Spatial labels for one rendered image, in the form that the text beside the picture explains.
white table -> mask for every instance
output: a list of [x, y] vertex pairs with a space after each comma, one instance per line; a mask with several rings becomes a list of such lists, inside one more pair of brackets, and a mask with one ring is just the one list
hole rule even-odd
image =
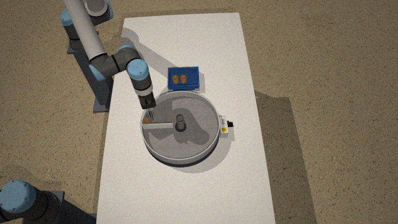
[[128, 18], [121, 45], [149, 65], [153, 93], [171, 66], [198, 66], [200, 93], [234, 123], [205, 161], [175, 168], [155, 160], [127, 72], [115, 76], [97, 224], [275, 223], [266, 157], [238, 13]]

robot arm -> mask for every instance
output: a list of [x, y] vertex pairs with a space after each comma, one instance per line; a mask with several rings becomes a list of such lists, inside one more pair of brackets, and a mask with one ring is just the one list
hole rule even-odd
[[155, 107], [148, 65], [141, 59], [137, 50], [133, 46], [124, 45], [116, 54], [108, 56], [94, 29], [95, 18], [105, 14], [109, 15], [109, 19], [113, 16], [108, 0], [87, 0], [86, 6], [82, 0], [63, 0], [63, 2], [67, 10], [61, 15], [62, 24], [70, 39], [81, 41], [95, 78], [101, 81], [127, 70], [141, 107], [143, 109]]

brown floor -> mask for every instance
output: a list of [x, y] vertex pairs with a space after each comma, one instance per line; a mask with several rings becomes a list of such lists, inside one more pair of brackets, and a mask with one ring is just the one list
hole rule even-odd
[[[114, 18], [97, 26], [105, 50], [117, 51], [124, 18], [240, 13], [277, 223], [398, 222], [397, 1], [163, 2], [111, 1]], [[65, 191], [96, 213], [108, 114], [92, 113], [66, 53], [65, 6], [0, 8], [0, 186]]]

concrete floor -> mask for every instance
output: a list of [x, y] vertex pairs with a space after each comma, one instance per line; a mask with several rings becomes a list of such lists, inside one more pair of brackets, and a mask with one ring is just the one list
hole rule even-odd
[[[111, 4], [114, 18], [96, 27], [108, 54], [124, 18], [240, 13], [277, 223], [398, 222], [397, 1]], [[65, 191], [96, 213], [108, 114], [92, 113], [66, 53], [65, 6], [0, 7], [0, 186]]]

blue joint cap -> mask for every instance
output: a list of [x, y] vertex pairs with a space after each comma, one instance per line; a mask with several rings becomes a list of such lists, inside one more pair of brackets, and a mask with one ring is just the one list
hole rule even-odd
[[105, 77], [94, 66], [89, 64], [89, 68], [97, 81], [105, 80]]
[[64, 9], [64, 11], [61, 13], [61, 23], [65, 27], [72, 25], [72, 19], [69, 16], [67, 9]]
[[126, 44], [126, 45], [121, 46], [121, 47], [119, 48], [119, 50], [117, 50], [117, 52], [119, 52], [122, 48], [133, 48], [134, 50], [137, 50], [135, 47]]
[[0, 191], [0, 206], [9, 213], [28, 210], [36, 200], [35, 188], [25, 181], [10, 181]]
[[108, 1], [108, 0], [106, 0], [106, 2], [108, 3], [109, 10], [110, 10], [110, 17], [109, 17], [109, 20], [111, 20], [111, 19], [113, 18], [113, 10], [112, 10], [112, 6], [110, 5], [110, 3], [109, 3], [109, 1]]
[[128, 63], [127, 73], [133, 80], [141, 81], [148, 76], [149, 68], [144, 60], [134, 59]]

